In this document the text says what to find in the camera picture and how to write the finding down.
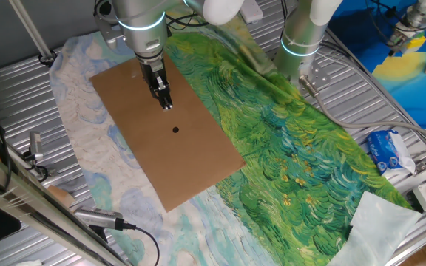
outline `green painted fabric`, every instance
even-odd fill
[[[326,265],[364,191],[410,207],[275,69],[240,18],[192,31],[174,32],[166,51],[244,157],[247,166],[217,190],[275,262]]]

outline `blue and white patterned cloth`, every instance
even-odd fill
[[[160,245],[159,265],[276,265],[211,187],[169,213],[142,171],[89,78],[133,58],[110,50],[100,33],[71,38],[50,70],[50,84],[96,205],[120,211]],[[112,231],[134,265],[153,265],[152,240]]]

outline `white tissue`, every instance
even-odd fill
[[[351,220],[348,241],[328,266],[385,265],[420,216],[366,191]]]
[[[408,152],[407,146],[402,139],[402,136],[399,133],[389,132],[389,136],[392,139],[393,145],[396,147],[397,154],[399,155],[399,164],[402,168],[390,169],[387,168],[383,177],[393,177],[396,174],[407,173],[408,171],[411,174],[415,173],[415,162],[412,160],[410,153]]]

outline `blue light ring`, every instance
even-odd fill
[[[317,51],[318,51],[318,48],[317,48],[315,51],[313,51],[313,52],[311,52],[311,53],[308,53],[308,54],[299,54],[299,53],[296,53],[296,52],[292,52],[289,48],[287,48],[287,46],[284,44],[284,40],[283,40],[283,39],[282,39],[282,40],[280,40],[280,43],[282,44],[282,47],[284,47],[284,50],[285,50],[286,52],[290,53],[291,55],[295,55],[295,56],[302,56],[302,57],[310,56],[310,55],[315,54],[315,52],[317,52]]]
[[[145,27],[131,27],[131,26],[128,26],[128,25],[124,24],[121,21],[119,21],[119,24],[121,26],[127,28],[128,30],[148,30],[148,29],[152,29],[153,27],[159,25],[162,22],[162,20],[165,18],[165,16],[166,16],[166,13],[164,12],[162,14],[162,16],[159,18],[159,20],[157,20],[154,24],[151,24],[151,25],[145,26]]]

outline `blue packaging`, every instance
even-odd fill
[[[371,158],[381,175],[392,176],[402,171],[415,172],[415,163],[404,140],[395,130],[371,132],[368,136]]]

